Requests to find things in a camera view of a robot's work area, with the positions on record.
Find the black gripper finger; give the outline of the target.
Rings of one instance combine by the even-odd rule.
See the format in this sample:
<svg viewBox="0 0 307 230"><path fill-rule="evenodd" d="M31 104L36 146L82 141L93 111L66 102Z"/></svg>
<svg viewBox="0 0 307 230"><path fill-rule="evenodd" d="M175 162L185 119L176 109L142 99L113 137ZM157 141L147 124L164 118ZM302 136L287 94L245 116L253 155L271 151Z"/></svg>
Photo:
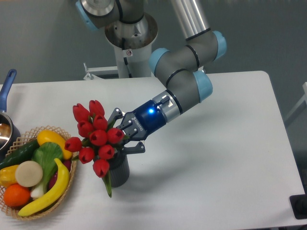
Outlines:
<svg viewBox="0 0 307 230"><path fill-rule="evenodd" d="M145 153L144 143L139 141L134 147L123 147L120 153L124 155Z"/></svg>
<svg viewBox="0 0 307 230"><path fill-rule="evenodd" d="M115 108L108 119L108 124L114 124L117 120L122 119L125 112L121 111L119 108Z"/></svg>

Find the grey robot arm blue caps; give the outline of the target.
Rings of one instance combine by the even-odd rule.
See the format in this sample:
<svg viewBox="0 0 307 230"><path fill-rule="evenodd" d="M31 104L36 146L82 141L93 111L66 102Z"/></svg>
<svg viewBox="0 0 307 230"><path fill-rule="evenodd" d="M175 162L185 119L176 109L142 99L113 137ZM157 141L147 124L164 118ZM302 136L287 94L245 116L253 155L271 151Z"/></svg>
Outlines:
<svg viewBox="0 0 307 230"><path fill-rule="evenodd" d="M153 132L188 111L212 94L213 86L201 70L227 50L225 38L212 31L198 0L173 0L171 5L182 28L186 45L176 52L152 50L157 23L146 14L141 0L79 0L76 8L84 23L96 30L104 28L116 56L120 78L155 76L165 91L132 112L115 109L110 122L121 120L119 129L135 147L119 142L116 153L143 153L143 141Z"/></svg>

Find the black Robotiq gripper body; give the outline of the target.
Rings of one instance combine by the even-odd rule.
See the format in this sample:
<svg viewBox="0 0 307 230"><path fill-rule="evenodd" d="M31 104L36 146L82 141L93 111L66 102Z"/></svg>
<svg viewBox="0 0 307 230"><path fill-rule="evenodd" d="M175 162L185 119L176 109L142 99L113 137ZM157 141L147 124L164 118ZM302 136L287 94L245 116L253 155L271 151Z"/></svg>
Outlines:
<svg viewBox="0 0 307 230"><path fill-rule="evenodd" d="M131 112L125 113L116 127L123 131L125 137L119 142L121 146L131 141L143 141L153 132L166 125L163 115L163 101L149 100Z"/></svg>

